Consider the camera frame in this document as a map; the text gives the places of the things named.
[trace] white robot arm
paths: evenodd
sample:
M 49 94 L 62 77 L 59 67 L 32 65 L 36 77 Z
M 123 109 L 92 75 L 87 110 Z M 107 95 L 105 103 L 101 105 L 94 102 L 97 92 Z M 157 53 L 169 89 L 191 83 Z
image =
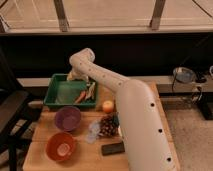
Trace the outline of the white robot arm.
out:
M 75 73 L 86 74 L 116 95 L 118 118 L 131 171 L 176 170 L 149 86 L 93 64 L 86 48 L 70 57 Z

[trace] purple bowl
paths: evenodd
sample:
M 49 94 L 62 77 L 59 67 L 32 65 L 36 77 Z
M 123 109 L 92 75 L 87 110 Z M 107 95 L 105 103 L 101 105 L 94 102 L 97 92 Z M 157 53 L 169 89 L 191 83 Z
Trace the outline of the purple bowl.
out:
M 73 106 L 62 107 L 55 115 L 55 125 L 62 131 L 72 131 L 76 129 L 80 120 L 81 111 Z

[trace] gray floor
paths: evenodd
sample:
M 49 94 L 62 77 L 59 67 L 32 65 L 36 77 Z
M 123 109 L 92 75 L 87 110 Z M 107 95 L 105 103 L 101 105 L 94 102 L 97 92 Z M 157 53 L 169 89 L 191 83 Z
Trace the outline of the gray floor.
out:
M 194 105 L 179 99 L 162 99 L 182 171 L 213 170 L 213 121 L 205 121 Z M 27 131 L 25 136 L 32 136 Z M 18 171 L 25 153 L 19 152 Z M 0 171 L 8 169 L 8 155 L 0 155 Z

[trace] green tray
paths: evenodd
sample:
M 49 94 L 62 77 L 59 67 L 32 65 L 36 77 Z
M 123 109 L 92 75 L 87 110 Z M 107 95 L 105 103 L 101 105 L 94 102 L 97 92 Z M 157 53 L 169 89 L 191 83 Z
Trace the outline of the green tray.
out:
M 54 74 L 51 78 L 47 94 L 44 98 L 44 104 L 50 108 L 59 108 L 63 106 L 76 107 L 95 107 L 97 100 L 97 82 L 95 86 L 94 100 L 86 100 L 74 104 L 75 99 L 82 90 L 86 90 L 86 82 L 82 80 L 67 81 L 67 74 Z

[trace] black chair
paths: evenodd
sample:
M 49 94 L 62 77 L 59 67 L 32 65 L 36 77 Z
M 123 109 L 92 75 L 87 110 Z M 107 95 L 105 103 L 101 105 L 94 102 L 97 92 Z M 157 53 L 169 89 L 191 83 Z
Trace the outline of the black chair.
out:
M 17 149 L 30 144 L 31 139 L 22 138 L 30 124 L 38 120 L 41 109 L 31 109 L 28 103 L 34 99 L 16 80 L 0 48 L 0 154 L 9 151 L 10 171 L 17 169 Z M 24 124 L 12 133 L 17 122 Z

